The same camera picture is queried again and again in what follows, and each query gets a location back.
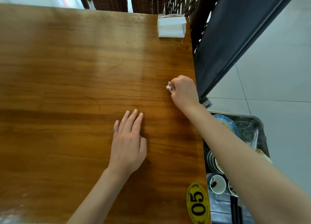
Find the yellow number plate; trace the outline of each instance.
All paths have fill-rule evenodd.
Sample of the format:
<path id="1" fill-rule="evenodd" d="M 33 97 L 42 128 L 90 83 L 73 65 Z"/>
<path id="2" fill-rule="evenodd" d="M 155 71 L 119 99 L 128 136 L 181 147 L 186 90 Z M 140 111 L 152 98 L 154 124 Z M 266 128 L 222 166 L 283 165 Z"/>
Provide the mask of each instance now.
<path id="1" fill-rule="evenodd" d="M 211 210 L 208 195 L 198 183 L 191 183 L 187 191 L 187 209 L 196 224 L 211 223 Z"/>

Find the glass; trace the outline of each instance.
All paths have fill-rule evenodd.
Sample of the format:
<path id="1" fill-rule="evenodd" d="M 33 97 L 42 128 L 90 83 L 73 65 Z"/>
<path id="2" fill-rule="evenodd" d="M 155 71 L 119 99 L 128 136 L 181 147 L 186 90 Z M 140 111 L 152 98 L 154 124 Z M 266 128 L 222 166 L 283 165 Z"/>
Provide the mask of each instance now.
<path id="1" fill-rule="evenodd" d="M 245 140 L 252 140 L 254 138 L 254 133 L 249 129 L 242 130 L 242 137 Z"/>
<path id="2" fill-rule="evenodd" d="M 249 125 L 249 121 L 248 121 L 248 119 L 247 119 L 246 117 L 241 116 L 241 117 L 239 117 L 239 119 L 238 119 L 238 124 L 239 124 L 241 127 L 246 128 L 246 127 L 248 127 L 248 125 Z"/>
<path id="3" fill-rule="evenodd" d="M 263 129 L 263 124 L 261 121 L 257 120 L 257 119 L 254 119 L 254 120 L 251 120 L 251 125 L 252 127 L 254 127 L 255 129 L 258 128 L 258 130 L 262 130 Z"/>

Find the left hand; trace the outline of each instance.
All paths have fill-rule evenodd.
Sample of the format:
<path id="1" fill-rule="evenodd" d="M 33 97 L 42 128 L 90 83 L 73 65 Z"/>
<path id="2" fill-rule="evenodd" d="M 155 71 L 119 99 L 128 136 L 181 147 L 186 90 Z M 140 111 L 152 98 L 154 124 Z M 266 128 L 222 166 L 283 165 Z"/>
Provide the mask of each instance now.
<path id="1" fill-rule="evenodd" d="M 147 155 L 147 140 L 140 136 L 143 114 L 137 116 L 137 109 L 129 117 L 126 111 L 120 125 L 114 125 L 114 138 L 111 145 L 111 156 L 108 168 L 130 176 L 136 171 Z"/>

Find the tile floor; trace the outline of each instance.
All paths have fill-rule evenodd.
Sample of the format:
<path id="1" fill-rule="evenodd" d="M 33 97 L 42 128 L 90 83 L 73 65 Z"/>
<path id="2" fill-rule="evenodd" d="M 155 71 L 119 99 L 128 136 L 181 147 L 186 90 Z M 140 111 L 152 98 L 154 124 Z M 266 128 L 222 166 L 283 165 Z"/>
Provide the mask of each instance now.
<path id="1" fill-rule="evenodd" d="M 80 0 L 0 3 L 83 9 Z M 208 97 L 211 110 L 259 117 L 275 166 L 311 195 L 309 0 L 292 0 Z"/>

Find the napkin box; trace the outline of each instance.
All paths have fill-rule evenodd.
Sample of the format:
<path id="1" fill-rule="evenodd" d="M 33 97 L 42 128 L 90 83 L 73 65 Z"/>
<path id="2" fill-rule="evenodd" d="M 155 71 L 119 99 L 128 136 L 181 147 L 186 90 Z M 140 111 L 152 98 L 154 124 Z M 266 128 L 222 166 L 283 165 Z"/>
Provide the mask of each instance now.
<path id="1" fill-rule="evenodd" d="M 164 38 L 183 38 L 186 33 L 186 18 L 180 14 L 158 16 L 158 34 Z"/>

